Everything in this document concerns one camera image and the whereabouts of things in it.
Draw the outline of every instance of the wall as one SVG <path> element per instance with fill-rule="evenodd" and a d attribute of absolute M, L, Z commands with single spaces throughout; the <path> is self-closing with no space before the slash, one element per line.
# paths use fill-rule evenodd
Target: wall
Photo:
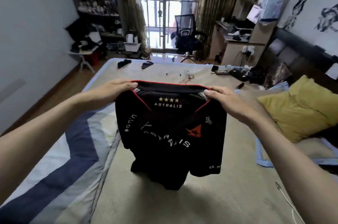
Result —
<path fill-rule="evenodd" d="M 77 17 L 72 0 L 0 0 L 0 134 L 76 66 Z"/>
<path fill-rule="evenodd" d="M 289 0 L 278 24 L 338 55 L 338 0 Z"/>

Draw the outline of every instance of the office chair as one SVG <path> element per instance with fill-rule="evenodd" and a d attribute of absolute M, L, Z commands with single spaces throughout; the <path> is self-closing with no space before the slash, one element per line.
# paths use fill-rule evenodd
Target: office chair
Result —
<path fill-rule="evenodd" d="M 172 62 L 175 61 L 176 56 L 182 56 L 184 59 L 181 60 L 182 63 L 186 59 L 191 59 L 196 63 L 193 59 L 195 56 L 193 55 L 194 51 L 200 51 L 204 49 L 204 44 L 208 39 L 208 36 L 203 33 L 196 31 L 196 21 L 194 14 L 187 15 L 178 15 L 175 16 L 176 19 L 176 32 L 171 34 L 171 39 L 176 38 L 175 46 L 177 48 L 177 52 L 183 52 L 184 54 L 176 54 L 172 58 Z M 195 36 L 200 35 L 202 40 L 200 41 Z"/>

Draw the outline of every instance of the yellow cushion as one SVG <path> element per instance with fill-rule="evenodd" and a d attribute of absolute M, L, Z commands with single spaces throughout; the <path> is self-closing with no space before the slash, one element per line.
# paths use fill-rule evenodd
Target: yellow cushion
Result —
<path fill-rule="evenodd" d="M 338 94 L 305 75 L 289 91 L 258 100 L 293 143 L 338 124 Z"/>

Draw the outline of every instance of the astralis logo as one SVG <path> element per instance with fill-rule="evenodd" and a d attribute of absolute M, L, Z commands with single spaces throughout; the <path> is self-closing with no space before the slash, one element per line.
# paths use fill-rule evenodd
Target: astralis logo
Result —
<path fill-rule="evenodd" d="M 186 130 L 189 132 L 188 135 L 200 138 L 201 137 L 201 126 L 202 126 L 202 124 L 198 125 L 197 127 L 193 128 L 192 130 L 188 130 L 186 128 Z"/>
<path fill-rule="evenodd" d="M 173 99 L 173 98 L 159 98 L 159 101 L 161 101 L 161 103 L 155 103 L 155 106 L 159 106 L 159 107 L 172 107 L 172 108 L 182 108 L 182 105 L 179 104 L 175 104 L 178 103 L 179 100 Z"/>

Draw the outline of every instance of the jersey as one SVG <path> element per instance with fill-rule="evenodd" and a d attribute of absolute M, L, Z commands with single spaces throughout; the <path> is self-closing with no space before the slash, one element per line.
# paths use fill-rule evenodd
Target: jersey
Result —
<path fill-rule="evenodd" d="M 116 99 L 121 140 L 143 172 L 166 189 L 178 190 L 188 172 L 202 177 L 221 171 L 226 111 L 199 85 L 138 82 Z"/>

